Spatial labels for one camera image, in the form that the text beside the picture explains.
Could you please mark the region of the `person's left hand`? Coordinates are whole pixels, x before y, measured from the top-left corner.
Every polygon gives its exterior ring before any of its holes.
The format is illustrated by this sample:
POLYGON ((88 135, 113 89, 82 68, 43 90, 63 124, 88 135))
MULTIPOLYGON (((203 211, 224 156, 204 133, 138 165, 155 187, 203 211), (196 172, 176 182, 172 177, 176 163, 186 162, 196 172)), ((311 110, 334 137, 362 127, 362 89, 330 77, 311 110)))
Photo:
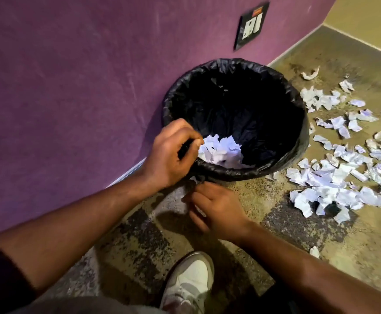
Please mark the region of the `person's left hand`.
MULTIPOLYGON (((155 138, 152 150, 143 165, 142 172, 146 184, 152 193, 156 193, 176 184, 185 177, 191 169, 191 167, 174 167, 172 161, 168 159, 165 150, 165 139, 167 136, 165 127, 155 138)), ((187 151, 189 144, 190 141, 182 146, 179 156, 187 151)))

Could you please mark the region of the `person's right hand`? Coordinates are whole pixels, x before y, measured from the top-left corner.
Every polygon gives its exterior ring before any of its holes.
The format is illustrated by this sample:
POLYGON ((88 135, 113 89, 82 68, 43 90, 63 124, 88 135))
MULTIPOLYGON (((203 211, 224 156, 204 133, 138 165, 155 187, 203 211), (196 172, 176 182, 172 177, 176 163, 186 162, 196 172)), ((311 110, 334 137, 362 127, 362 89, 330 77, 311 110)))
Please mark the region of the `person's right hand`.
POLYGON ((220 201, 219 231, 213 234, 218 239, 231 242, 237 246, 240 245, 242 239, 247 235, 251 221, 246 216, 238 197, 231 190, 219 184, 211 182, 203 183, 208 184, 212 193, 220 201))

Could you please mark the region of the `black trash bin with liner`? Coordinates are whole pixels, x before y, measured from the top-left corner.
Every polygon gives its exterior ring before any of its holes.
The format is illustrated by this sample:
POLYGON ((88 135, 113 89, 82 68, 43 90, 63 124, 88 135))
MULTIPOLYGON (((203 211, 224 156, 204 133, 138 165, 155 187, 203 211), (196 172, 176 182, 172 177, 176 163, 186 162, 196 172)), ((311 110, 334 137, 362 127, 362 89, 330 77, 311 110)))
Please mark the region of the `black trash bin with liner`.
POLYGON ((219 58, 187 71, 162 106, 163 126, 183 118, 204 138, 232 136, 249 166, 225 168, 197 159, 189 176, 225 182, 260 178, 292 165, 309 145, 298 90, 278 71, 241 58, 219 58))

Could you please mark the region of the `person's right forearm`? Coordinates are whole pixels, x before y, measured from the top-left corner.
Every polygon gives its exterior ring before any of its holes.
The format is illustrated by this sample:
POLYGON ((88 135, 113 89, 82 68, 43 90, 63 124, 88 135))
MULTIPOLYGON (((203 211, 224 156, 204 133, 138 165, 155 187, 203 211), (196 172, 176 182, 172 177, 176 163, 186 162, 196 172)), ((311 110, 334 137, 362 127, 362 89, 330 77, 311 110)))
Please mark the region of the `person's right forearm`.
POLYGON ((299 298, 326 314, 381 314, 381 292, 345 274, 255 222, 239 246, 299 298))

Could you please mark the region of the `person's left forearm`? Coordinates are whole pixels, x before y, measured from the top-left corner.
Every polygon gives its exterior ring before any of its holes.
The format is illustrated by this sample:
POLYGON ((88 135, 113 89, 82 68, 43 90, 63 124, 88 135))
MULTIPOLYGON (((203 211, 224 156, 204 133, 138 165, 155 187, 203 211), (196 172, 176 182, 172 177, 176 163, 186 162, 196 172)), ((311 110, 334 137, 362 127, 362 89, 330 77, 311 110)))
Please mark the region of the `person's left forearm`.
POLYGON ((56 283, 135 206, 166 187, 139 172, 93 195, 0 233, 0 252, 39 293, 56 283))

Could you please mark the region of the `heap of paper scraps inside bin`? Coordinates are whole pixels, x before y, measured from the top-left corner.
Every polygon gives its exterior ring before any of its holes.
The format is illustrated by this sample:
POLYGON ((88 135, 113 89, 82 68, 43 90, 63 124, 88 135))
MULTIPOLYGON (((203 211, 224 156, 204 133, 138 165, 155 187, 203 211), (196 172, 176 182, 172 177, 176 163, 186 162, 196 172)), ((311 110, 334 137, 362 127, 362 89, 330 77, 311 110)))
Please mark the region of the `heap of paper scraps inside bin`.
POLYGON ((219 135, 208 135, 204 144, 198 150, 198 157, 207 163, 222 166, 227 169, 253 168, 255 165, 243 163, 241 145, 236 143, 232 136, 219 140, 219 135))

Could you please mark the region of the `white sneaker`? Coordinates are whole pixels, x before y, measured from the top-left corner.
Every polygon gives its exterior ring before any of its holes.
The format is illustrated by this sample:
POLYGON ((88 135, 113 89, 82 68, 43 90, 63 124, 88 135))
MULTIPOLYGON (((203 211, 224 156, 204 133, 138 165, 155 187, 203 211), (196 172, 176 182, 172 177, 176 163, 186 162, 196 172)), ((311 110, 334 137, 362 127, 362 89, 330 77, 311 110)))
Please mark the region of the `white sneaker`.
POLYGON ((214 264, 207 253, 189 253, 169 275, 159 308, 169 314, 205 314, 214 274, 214 264))

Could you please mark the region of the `scattered torn paper scraps pile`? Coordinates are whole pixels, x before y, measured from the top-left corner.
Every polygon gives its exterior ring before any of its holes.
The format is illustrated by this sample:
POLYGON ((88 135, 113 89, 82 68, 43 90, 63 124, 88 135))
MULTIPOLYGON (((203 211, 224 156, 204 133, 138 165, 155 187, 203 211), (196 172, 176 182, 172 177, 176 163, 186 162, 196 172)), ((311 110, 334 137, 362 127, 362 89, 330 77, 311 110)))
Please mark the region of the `scattered torn paper scraps pile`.
POLYGON ((286 177, 303 188, 289 196, 304 217, 325 216, 334 208, 333 219, 342 224, 350 220, 350 211, 364 206, 381 208, 381 130, 362 144, 349 145, 355 133, 366 134, 365 125, 376 125, 381 118, 365 101, 351 98, 355 88, 348 74, 339 88, 328 94, 314 86, 301 90, 308 113, 343 107, 353 110, 326 120, 315 116, 308 126, 310 141, 318 142, 326 154, 323 159, 303 158, 297 168, 287 169, 286 177))

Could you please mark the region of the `grey trouser leg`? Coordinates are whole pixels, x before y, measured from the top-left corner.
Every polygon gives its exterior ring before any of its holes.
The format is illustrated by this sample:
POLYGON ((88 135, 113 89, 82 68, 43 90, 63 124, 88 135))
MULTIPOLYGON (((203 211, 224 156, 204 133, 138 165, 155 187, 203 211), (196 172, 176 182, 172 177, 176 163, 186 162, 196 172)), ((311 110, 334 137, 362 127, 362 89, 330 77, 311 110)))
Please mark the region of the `grey trouser leg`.
POLYGON ((102 296, 48 299, 10 311, 8 314, 168 314, 152 306, 125 305, 102 296))

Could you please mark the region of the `dark sleeve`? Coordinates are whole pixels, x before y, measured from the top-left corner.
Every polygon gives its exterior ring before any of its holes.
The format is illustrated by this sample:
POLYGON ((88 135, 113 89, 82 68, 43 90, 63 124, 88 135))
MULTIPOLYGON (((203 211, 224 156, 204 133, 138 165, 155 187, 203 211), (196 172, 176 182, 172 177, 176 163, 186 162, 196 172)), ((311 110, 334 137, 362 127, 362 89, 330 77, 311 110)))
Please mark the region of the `dark sleeve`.
POLYGON ((21 270, 0 250, 0 314, 27 306, 37 294, 21 270))

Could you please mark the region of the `black wall switch socket plate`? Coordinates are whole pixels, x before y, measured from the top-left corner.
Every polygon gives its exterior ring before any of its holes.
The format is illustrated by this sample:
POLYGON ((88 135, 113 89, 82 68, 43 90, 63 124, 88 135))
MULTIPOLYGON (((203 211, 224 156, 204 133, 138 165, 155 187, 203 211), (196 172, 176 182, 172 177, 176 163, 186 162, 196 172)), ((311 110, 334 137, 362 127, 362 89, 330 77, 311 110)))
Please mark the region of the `black wall switch socket plate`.
POLYGON ((269 5, 269 1, 263 2, 240 16, 234 51, 239 50, 260 34, 269 5))

